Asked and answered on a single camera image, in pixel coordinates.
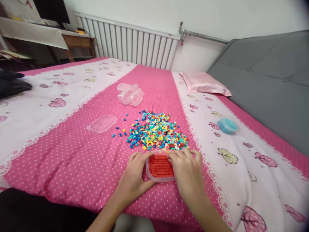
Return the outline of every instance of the white lace trim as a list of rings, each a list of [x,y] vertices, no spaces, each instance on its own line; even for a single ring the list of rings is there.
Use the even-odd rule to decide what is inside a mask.
[[[179,99],[180,99],[180,102],[181,102],[181,105],[182,105],[182,108],[183,108],[183,112],[185,114],[185,117],[186,117],[186,120],[188,122],[188,125],[189,125],[189,130],[193,136],[193,139],[194,141],[196,142],[196,146],[197,148],[202,152],[202,157],[203,157],[203,163],[205,164],[205,166],[207,167],[207,174],[209,175],[209,177],[212,179],[212,186],[214,187],[216,193],[218,194],[218,204],[220,206],[220,208],[222,209],[223,211],[223,220],[228,224],[228,226],[233,229],[233,222],[232,222],[232,218],[230,216],[230,212],[229,212],[229,209],[228,209],[228,204],[227,204],[227,201],[225,199],[225,195],[224,195],[224,192],[219,184],[219,181],[216,177],[216,174],[212,168],[212,165],[211,163],[209,162],[209,160],[207,159],[207,156],[204,152],[204,149],[203,147],[201,146],[196,134],[193,132],[193,128],[192,128],[192,124],[190,123],[190,119],[189,119],[189,116],[185,110],[185,107],[186,105],[184,104],[183,100],[181,99],[181,95],[180,95],[180,92],[179,92],[179,89],[178,89],[178,86],[177,86],[177,83],[175,82],[175,86],[177,88],[177,92],[178,92],[178,96],[179,96]]]
[[[243,126],[245,126],[249,131],[251,131],[252,133],[254,133],[257,137],[259,137],[259,139],[261,141],[263,141],[267,146],[269,146],[274,153],[276,153],[278,156],[280,156],[280,158],[293,170],[295,171],[295,173],[305,182],[309,182],[309,179],[307,177],[305,177],[302,173],[301,170],[299,170],[298,168],[294,167],[292,165],[292,163],[290,162],[290,160],[288,160],[287,158],[285,158],[281,152],[277,151],[272,145],[268,144],[263,138],[261,138],[257,133],[255,133],[253,130],[251,130],[246,124],[244,124],[221,100],[219,97],[216,96],[216,98],[219,99],[219,101],[224,105],[225,108],[227,108],[231,114],[238,119],[238,122],[240,122]]]
[[[42,73],[50,73],[53,72],[55,70],[50,70],[47,72],[41,72],[38,74],[42,74]],[[109,86],[111,86],[112,84],[116,83],[117,81],[119,81],[121,78],[125,77],[126,75],[128,75],[130,72],[128,72],[127,74],[120,76],[118,79],[115,79],[115,81],[113,81],[111,84],[105,86],[103,89],[98,90],[96,93],[94,93],[93,95],[91,95],[89,98],[87,98],[85,101],[83,101],[81,104],[79,104],[77,106],[77,108],[73,109],[70,113],[66,114],[63,118],[59,119],[57,122],[55,122],[54,124],[52,124],[50,127],[46,128],[45,130],[41,131],[40,133],[38,133],[36,136],[34,136],[32,139],[28,140],[27,142],[25,142],[19,149],[15,150],[5,161],[4,163],[0,166],[0,187],[3,188],[10,188],[9,184],[6,182],[4,176],[6,173],[8,173],[8,171],[11,169],[11,165],[12,165],[12,160],[16,159],[17,157],[21,156],[26,147],[29,147],[33,144],[35,144],[40,137],[46,135],[49,133],[50,130],[58,127],[58,125],[62,122],[65,122],[67,120],[67,118],[71,117],[75,112],[77,112],[80,108],[82,108],[84,106],[84,104],[88,103],[88,101],[90,101],[92,98],[94,98],[97,94],[99,94],[100,92],[104,91],[106,88],[108,88]]]

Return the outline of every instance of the radiator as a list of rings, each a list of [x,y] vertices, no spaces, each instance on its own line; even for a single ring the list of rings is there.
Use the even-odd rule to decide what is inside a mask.
[[[74,12],[78,27],[96,39],[97,57],[170,70],[180,35]]]

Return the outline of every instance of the satin pillowcase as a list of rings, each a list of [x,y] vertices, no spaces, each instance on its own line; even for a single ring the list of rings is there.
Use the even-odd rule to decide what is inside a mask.
[[[187,71],[179,74],[186,82],[189,92],[220,93],[226,97],[232,96],[227,87],[205,72]]]

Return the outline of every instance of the television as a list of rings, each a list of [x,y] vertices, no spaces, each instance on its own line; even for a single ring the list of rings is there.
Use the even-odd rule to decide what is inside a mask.
[[[63,0],[33,0],[42,19],[56,21],[61,28],[63,23],[70,23]]]

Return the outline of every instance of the clear plastic container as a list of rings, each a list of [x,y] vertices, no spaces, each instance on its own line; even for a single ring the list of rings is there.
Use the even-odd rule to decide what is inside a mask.
[[[123,89],[126,88],[126,85],[127,84],[119,84],[118,87],[119,89]],[[130,104],[134,107],[137,107],[142,102],[144,95],[145,93],[141,90],[138,84],[133,84],[126,90],[120,92],[117,95],[117,99],[120,103],[124,105]]]
[[[222,116],[221,120],[218,121],[218,126],[226,134],[235,134],[239,131],[239,125],[236,120],[230,116]]]
[[[98,134],[102,134],[111,128],[116,122],[117,118],[115,116],[106,114],[93,121],[89,126],[86,127],[86,129]]]
[[[131,85],[129,84],[125,84],[125,83],[121,83],[117,86],[117,90],[119,91],[124,91],[130,88]]]
[[[153,151],[154,155],[167,155],[170,153],[170,150],[155,150]],[[153,182],[170,182],[170,181],[175,181],[175,177],[165,177],[165,178],[157,178],[151,175],[150,170],[149,170],[149,158],[146,160],[146,173]]]
[[[137,107],[143,100],[143,94],[144,92],[142,92],[141,90],[137,90],[134,93],[132,93],[130,95],[131,101],[130,101],[130,105]]]

